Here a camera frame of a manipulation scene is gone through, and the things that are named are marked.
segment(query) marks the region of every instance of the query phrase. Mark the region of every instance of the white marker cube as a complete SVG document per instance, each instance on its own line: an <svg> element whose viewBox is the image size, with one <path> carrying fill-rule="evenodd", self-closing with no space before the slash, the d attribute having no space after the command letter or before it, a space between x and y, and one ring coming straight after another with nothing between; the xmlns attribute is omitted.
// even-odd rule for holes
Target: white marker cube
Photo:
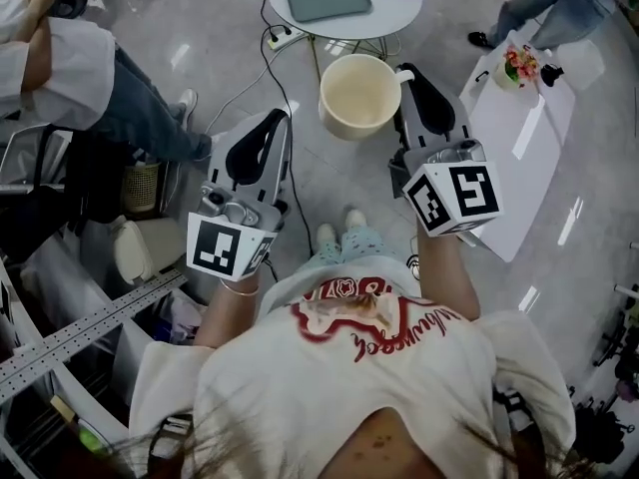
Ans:
<svg viewBox="0 0 639 479"><path fill-rule="evenodd" d="M187 266L226 280L253 274L277 234L238 226L227 217L189 213Z"/></svg>
<svg viewBox="0 0 639 479"><path fill-rule="evenodd" d="M424 164L403 192L432 238L470 231L503 215L492 162Z"/></svg>

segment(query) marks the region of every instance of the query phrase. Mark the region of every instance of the skin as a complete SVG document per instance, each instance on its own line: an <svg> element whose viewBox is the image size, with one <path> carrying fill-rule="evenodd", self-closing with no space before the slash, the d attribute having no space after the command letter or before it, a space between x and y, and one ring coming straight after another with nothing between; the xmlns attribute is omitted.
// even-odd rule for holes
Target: skin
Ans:
<svg viewBox="0 0 639 479"><path fill-rule="evenodd" d="M446 305L469 320L479 317L479 301L459 254L456 237L429 238L417 224L421 295ZM249 293L259 275L227 282ZM238 296L223 286L216 290L195 345L217 348L247 331L255 319L254 296ZM399 414L383 408L370 414L332 458L321 479L440 479L443 474L413 442Z"/></svg>
<svg viewBox="0 0 639 479"><path fill-rule="evenodd" d="M51 78L51 30L47 11L55 0L27 0L29 5L15 42L28 43L29 53L22 79L22 92L39 89Z"/></svg>

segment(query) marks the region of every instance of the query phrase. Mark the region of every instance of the black shoe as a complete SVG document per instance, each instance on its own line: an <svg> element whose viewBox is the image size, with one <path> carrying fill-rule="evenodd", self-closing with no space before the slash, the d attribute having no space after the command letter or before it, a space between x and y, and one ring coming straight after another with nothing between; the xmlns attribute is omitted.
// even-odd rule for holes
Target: black shoe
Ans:
<svg viewBox="0 0 639 479"><path fill-rule="evenodd" d="M468 42L478 48L494 50L494 46L488 43L488 38L483 32L470 32L470 34L468 34Z"/></svg>

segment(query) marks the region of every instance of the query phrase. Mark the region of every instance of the mug handle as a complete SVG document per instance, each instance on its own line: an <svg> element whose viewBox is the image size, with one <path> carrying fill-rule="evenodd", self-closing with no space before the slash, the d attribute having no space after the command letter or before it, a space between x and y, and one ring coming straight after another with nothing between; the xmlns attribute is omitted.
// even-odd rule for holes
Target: mug handle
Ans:
<svg viewBox="0 0 639 479"><path fill-rule="evenodd" d="M399 71L398 73L395 73L395 79L397 80L398 83L408 82L410 80L414 80L415 75L412 71L408 71L407 69L405 69L403 71Z"/></svg>

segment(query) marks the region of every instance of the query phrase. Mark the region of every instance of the yellow basket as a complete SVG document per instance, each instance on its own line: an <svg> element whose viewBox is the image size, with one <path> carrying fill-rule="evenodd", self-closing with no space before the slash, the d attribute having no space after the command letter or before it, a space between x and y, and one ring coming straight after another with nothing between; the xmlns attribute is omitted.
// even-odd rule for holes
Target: yellow basket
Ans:
<svg viewBox="0 0 639 479"><path fill-rule="evenodd" d="M159 169L160 164L125 168L123 202L126 213L148 212L156 206Z"/></svg>

